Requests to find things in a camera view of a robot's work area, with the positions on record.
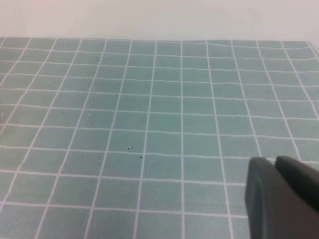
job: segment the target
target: grid square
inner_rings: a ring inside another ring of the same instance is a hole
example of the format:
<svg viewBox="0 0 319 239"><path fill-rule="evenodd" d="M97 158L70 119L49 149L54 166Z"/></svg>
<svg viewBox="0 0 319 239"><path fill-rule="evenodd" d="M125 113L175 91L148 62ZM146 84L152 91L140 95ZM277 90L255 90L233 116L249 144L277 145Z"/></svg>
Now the grid square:
<svg viewBox="0 0 319 239"><path fill-rule="evenodd" d="M297 158L291 139L258 137L258 143L263 157L276 158L278 155L287 155Z"/></svg>
<svg viewBox="0 0 319 239"><path fill-rule="evenodd" d="M90 40L83 39L79 51L98 51L102 52L105 45L105 40Z"/></svg>
<svg viewBox="0 0 319 239"><path fill-rule="evenodd" d="M30 89L36 90L57 90L63 77L55 76L36 76L33 83L30 86Z"/></svg>
<svg viewBox="0 0 319 239"><path fill-rule="evenodd" d="M60 177L51 199L53 204L90 206L97 179Z"/></svg>
<svg viewBox="0 0 319 239"><path fill-rule="evenodd" d="M106 148L108 139L108 130L78 129L74 136L71 148L103 151Z"/></svg>
<svg viewBox="0 0 319 239"><path fill-rule="evenodd" d="M34 147L68 148L73 134L70 128L42 128L36 138Z"/></svg>
<svg viewBox="0 0 319 239"><path fill-rule="evenodd" d="M160 96L180 96L180 83L179 82L153 82L153 95Z"/></svg>
<svg viewBox="0 0 319 239"><path fill-rule="evenodd" d="M148 111L149 108L148 96L131 96L123 95L120 98L120 111Z"/></svg>
<svg viewBox="0 0 319 239"><path fill-rule="evenodd" d="M261 59L236 59L238 69L264 71L264 65Z"/></svg>
<svg viewBox="0 0 319 239"><path fill-rule="evenodd" d="M307 100L302 87L275 86L274 88L279 100Z"/></svg>
<svg viewBox="0 0 319 239"><path fill-rule="evenodd" d="M232 218L233 230L236 239L247 239L250 237L248 219L245 218Z"/></svg>
<svg viewBox="0 0 319 239"><path fill-rule="evenodd" d="M210 84L183 83L183 96L211 97Z"/></svg>
<svg viewBox="0 0 319 239"><path fill-rule="evenodd" d="M154 56L130 55L129 66L152 67Z"/></svg>
<svg viewBox="0 0 319 239"><path fill-rule="evenodd" d="M236 58L260 58L257 48L234 47Z"/></svg>
<svg viewBox="0 0 319 239"><path fill-rule="evenodd" d="M240 71L243 84L269 84L267 73L264 71Z"/></svg>
<svg viewBox="0 0 319 239"><path fill-rule="evenodd" d="M1 84L2 88L26 89L34 76L29 75L8 75Z"/></svg>
<svg viewBox="0 0 319 239"><path fill-rule="evenodd" d="M228 183L246 183L248 159L223 158L225 178Z"/></svg>
<svg viewBox="0 0 319 239"><path fill-rule="evenodd" d="M80 110L51 109L44 125L75 127L80 114Z"/></svg>
<svg viewBox="0 0 319 239"><path fill-rule="evenodd" d="M95 79L92 92L118 93L120 92L122 81Z"/></svg>
<svg viewBox="0 0 319 239"><path fill-rule="evenodd" d="M135 209L138 190L138 181L102 179L95 206Z"/></svg>
<svg viewBox="0 0 319 239"><path fill-rule="evenodd" d="M53 107L82 108L87 97L86 93L59 92Z"/></svg>
<svg viewBox="0 0 319 239"><path fill-rule="evenodd" d="M151 112L180 113L180 98L152 97Z"/></svg>
<svg viewBox="0 0 319 239"><path fill-rule="evenodd" d="M214 114L212 99L183 98L184 114Z"/></svg>
<svg viewBox="0 0 319 239"><path fill-rule="evenodd" d="M102 56L101 65L126 66L128 55L105 53Z"/></svg>
<svg viewBox="0 0 319 239"><path fill-rule="evenodd" d="M140 208L145 210L181 210L181 184L175 182L142 183Z"/></svg>
<svg viewBox="0 0 319 239"><path fill-rule="evenodd" d="M63 39L59 38L55 42L53 50L58 51L76 51L79 46L79 39Z"/></svg>
<svg viewBox="0 0 319 239"><path fill-rule="evenodd" d="M215 99L215 105L218 115L248 115L243 100Z"/></svg>
<svg viewBox="0 0 319 239"><path fill-rule="evenodd" d="M216 133L214 116L183 116L184 132L187 133Z"/></svg>
<svg viewBox="0 0 319 239"><path fill-rule="evenodd" d="M44 218L39 239L68 238L84 236L89 210L76 208L49 208Z"/></svg>
<svg viewBox="0 0 319 239"><path fill-rule="evenodd" d="M108 153L103 175L112 177L139 178L142 159L136 154Z"/></svg>
<svg viewBox="0 0 319 239"><path fill-rule="evenodd" d="M227 58L210 58L209 65L211 69L235 70L236 64L234 59Z"/></svg>
<svg viewBox="0 0 319 239"><path fill-rule="evenodd" d="M319 84L319 72L299 72L298 76L304 86L317 86Z"/></svg>
<svg viewBox="0 0 319 239"><path fill-rule="evenodd" d="M221 149L224 157L253 157L258 156L254 137L220 137Z"/></svg>
<svg viewBox="0 0 319 239"><path fill-rule="evenodd" d="M85 110L79 127L84 128L111 128L114 112Z"/></svg>
<svg viewBox="0 0 319 239"><path fill-rule="evenodd" d="M16 61L19 59L22 50L20 49L5 49L0 48L0 60L1 61Z"/></svg>
<svg viewBox="0 0 319 239"><path fill-rule="evenodd" d="M315 58L313 51L311 48L303 48L303 49L287 49L287 54L290 59L298 60L298 59L309 59Z"/></svg>
<svg viewBox="0 0 319 239"><path fill-rule="evenodd" d="M278 102L247 100L252 116L282 117Z"/></svg>
<svg viewBox="0 0 319 239"><path fill-rule="evenodd" d="M310 102L280 102L285 117L315 119L316 115Z"/></svg>
<svg viewBox="0 0 319 239"><path fill-rule="evenodd" d="M68 69L69 65L66 64L45 63L39 74L47 76L65 76Z"/></svg>
<svg viewBox="0 0 319 239"><path fill-rule="evenodd" d="M64 151L32 149L23 163L22 171L57 173L65 156Z"/></svg>
<svg viewBox="0 0 319 239"><path fill-rule="evenodd" d="M151 80L152 74L153 68L150 67L128 67L126 70L125 79Z"/></svg>
<svg viewBox="0 0 319 239"><path fill-rule="evenodd" d="M181 179L180 157L146 155L143 177Z"/></svg>
<svg viewBox="0 0 319 239"><path fill-rule="evenodd" d="M234 57L229 46L208 45L208 55L210 57Z"/></svg>
<svg viewBox="0 0 319 239"><path fill-rule="evenodd" d="M2 47L25 48L30 38L8 37L4 40Z"/></svg>
<svg viewBox="0 0 319 239"><path fill-rule="evenodd" d="M114 131L110 141L110 151L143 152L144 132Z"/></svg>
<svg viewBox="0 0 319 239"><path fill-rule="evenodd" d="M275 100L275 94L271 86L244 85L245 96L248 99Z"/></svg>
<svg viewBox="0 0 319 239"><path fill-rule="evenodd" d="M154 55L154 53L155 53L155 42L132 41L131 54Z"/></svg>
<svg viewBox="0 0 319 239"><path fill-rule="evenodd" d="M98 65L102 54L95 52L78 52L74 59L74 64Z"/></svg>
<svg viewBox="0 0 319 239"><path fill-rule="evenodd" d="M9 123L41 125L47 109L18 106Z"/></svg>
<svg viewBox="0 0 319 239"><path fill-rule="evenodd" d="M2 148L0 150L0 169L16 170L21 164L26 149Z"/></svg>
<svg viewBox="0 0 319 239"><path fill-rule="evenodd" d="M125 80L123 83L122 93L123 94L141 94L148 95L151 92L150 81L134 81Z"/></svg>
<svg viewBox="0 0 319 239"><path fill-rule="evenodd" d="M33 74L40 69L41 63L33 62L17 62L15 67L12 69L12 74Z"/></svg>
<svg viewBox="0 0 319 239"><path fill-rule="evenodd" d="M225 83L214 85L214 97L220 98L243 98L243 93L240 85Z"/></svg>
<svg viewBox="0 0 319 239"><path fill-rule="evenodd" d="M173 214L140 213L137 239L180 239L181 216Z"/></svg>
<svg viewBox="0 0 319 239"><path fill-rule="evenodd" d="M289 60L264 60L268 71L294 71Z"/></svg>
<svg viewBox="0 0 319 239"><path fill-rule="evenodd" d="M91 65L72 65L68 76L94 77L97 66Z"/></svg>
<svg viewBox="0 0 319 239"><path fill-rule="evenodd" d="M135 212L94 210L88 238L133 238L134 221Z"/></svg>
<svg viewBox="0 0 319 239"><path fill-rule="evenodd" d="M180 67L180 57L175 56L156 56L156 67Z"/></svg>
<svg viewBox="0 0 319 239"><path fill-rule="evenodd" d="M260 48L260 53L265 59L287 59L287 55L283 49Z"/></svg>
<svg viewBox="0 0 319 239"><path fill-rule="evenodd" d="M151 113L149 130L180 132L180 117L181 115Z"/></svg>
<svg viewBox="0 0 319 239"><path fill-rule="evenodd" d="M282 48L280 41L257 41L260 47Z"/></svg>
<svg viewBox="0 0 319 239"><path fill-rule="evenodd" d="M220 160L216 158L184 158L185 180L222 182Z"/></svg>
<svg viewBox="0 0 319 239"><path fill-rule="evenodd" d="M314 101L319 100L319 87L306 88L306 92L309 95L311 100L314 100Z"/></svg>
<svg viewBox="0 0 319 239"><path fill-rule="evenodd" d="M319 122L317 120L289 119L287 122L293 137L319 138Z"/></svg>
<svg viewBox="0 0 319 239"><path fill-rule="evenodd" d="M299 86L299 80L295 73L289 72L269 72L273 84Z"/></svg>
<svg viewBox="0 0 319 239"><path fill-rule="evenodd" d="M184 190L186 212L227 213L223 186L185 183Z"/></svg>
<svg viewBox="0 0 319 239"><path fill-rule="evenodd" d="M0 215L0 237L32 239L44 208L4 205Z"/></svg>
<svg viewBox="0 0 319 239"><path fill-rule="evenodd" d="M308 44L306 41L283 41L283 45L285 48L308 47Z"/></svg>
<svg viewBox="0 0 319 239"><path fill-rule="evenodd" d="M208 69L207 59L196 57L183 57L183 68Z"/></svg>
<svg viewBox="0 0 319 239"><path fill-rule="evenodd" d="M218 116L217 120L220 134L250 135L253 133L248 117Z"/></svg>
<svg viewBox="0 0 319 239"><path fill-rule="evenodd" d="M147 117L147 113L117 112L114 128L145 130Z"/></svg>
<svg viewBox="0 0 319 239"><path fill-rule="evenodd" d="M130 49L130 41L123 40L107 40L105 52L110 53L128 53Z"/></svg>
<svg viewBox="0 0 319 239"><path fill-rule="evenodd" d="M207 56L206 44L183 43L183 56Z"/></svg>
<svg viewBox="0 0 319 239"><path fill-rule="evenodd" d="M230 239L228 219L186 215L185 239L193 238Z"/></svg>
<svg viewBox="0 0 319 239"><path fill-rule="evenodd" d="M54 41L55 40L53 38L32 38L29 42L28 48L50 50Z"/></svg>
<svg viewBox="0 0 319 239"><path fill-rule="evenodd" d="M86 109L115 110L118 97L116 95L90 93L85 105Z"/></svg>
<svg viewBox="0 0 319 239"><path fill-rule="evenodd" d="M184 154L218 156L218 140L212 135L184 135Z"/></svg>
<svg viewBox="0 0 319 239"><path fill-rule="evenodd" d="M8 202L46 203L54 176L18 174L7 198Z"/></svg>
<svg viewBox="0 0 319 239"><path fill-rule="evenodd" d="M180 43L158 42L156 55L180 56Z"/></svg>
<svg viewBox="0 0 319 239"><path fill-rule="evenodd" d="M180 81L180 70L171 68L155 68L154 69L155 81Z"/></svg>
<svg viewBox="0 0 319 239"><path fill-rule="evenodd" d="M211 72L212 82L214 83L239 83L237 71L220 71L213 70Z"/></svg>
<svg viewBox="0 0 319 239"><path fill-rule="evenodd" d="M229 207L232 215L247 215L244 186L227 186Z"/></svg>
<svg viewBox="0 0 319 239"><path fill-rule="evenodd" d="M61 51L51 51L47 62L54 63L71 63L74 58L75 52L61 52Z"/></svg>
<svg viewBox="0 0 319 239"><path fill-rule="evenodd" d="M253 118L257 135L289 137L289 133L283 119Z"/></svg>
<svg viewBox="0 0 319 239"><path fill-rule="evenodd" d="M28 91L22 98L20 104L30 106L48 107L55 96L55 92Z"/></svg>
<svg viewBox="0 0 319 239"><path fill-rule="evenodd" d="M302 161L319 161L319 143L313 140L295 140Z"/></svg>
<svg viewBox="0 0 319 239"><path fill-rule="evenodd" d="M103 157L104 153L71 151L65 161L62 173L99 175Z"/></svg>
<svg viewBox="0 0 319 239"><path fill-rule="evenodd" d="M210 82L208 70L183 69L183 81Z"/></svg>
<svg viewBox="0 0 319 239"><path fill-rule="evenodd" d="M37 130L35 127L7 125L2 131L0 145L29 147Z"/></svg>
<svg viewBox="0 0 319 239"><path fill-rule="evenodd" d="M180 135L149 132L146 152L180 154Z"/></svg>

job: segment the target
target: green cutting mat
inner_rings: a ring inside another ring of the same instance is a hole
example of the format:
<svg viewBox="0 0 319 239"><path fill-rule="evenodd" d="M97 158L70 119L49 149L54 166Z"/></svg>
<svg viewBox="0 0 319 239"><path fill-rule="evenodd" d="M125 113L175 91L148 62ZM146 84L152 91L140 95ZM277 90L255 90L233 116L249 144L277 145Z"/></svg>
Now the green cutting mat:
<svg viewBox="0 0 319 239"><path fill-rule="evenodd" d="M319 166L308 42L0 38L0 238L248 239L248 159Z"/></svg>

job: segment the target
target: black object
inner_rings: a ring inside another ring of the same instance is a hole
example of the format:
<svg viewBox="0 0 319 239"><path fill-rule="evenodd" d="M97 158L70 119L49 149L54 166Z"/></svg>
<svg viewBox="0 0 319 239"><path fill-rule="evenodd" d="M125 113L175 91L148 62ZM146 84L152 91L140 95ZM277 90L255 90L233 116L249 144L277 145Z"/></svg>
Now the black object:
<svg viewBox="0 0 319 239"><path fill-rule="evenodd" d="M251 239L319 239L319 172L309 166L251 158L245 202Z"/></svg>

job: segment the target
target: white wall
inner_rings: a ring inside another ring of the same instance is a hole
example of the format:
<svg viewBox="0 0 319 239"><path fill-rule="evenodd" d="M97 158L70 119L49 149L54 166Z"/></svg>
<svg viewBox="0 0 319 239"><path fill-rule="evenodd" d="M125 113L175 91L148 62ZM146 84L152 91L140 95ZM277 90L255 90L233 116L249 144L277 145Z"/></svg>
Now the white wall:
<svg viewBox="0 0 319 239"><path fill-rule="evenodd" d="M310 40L319 0L0 0L1 36Z"/></svg>

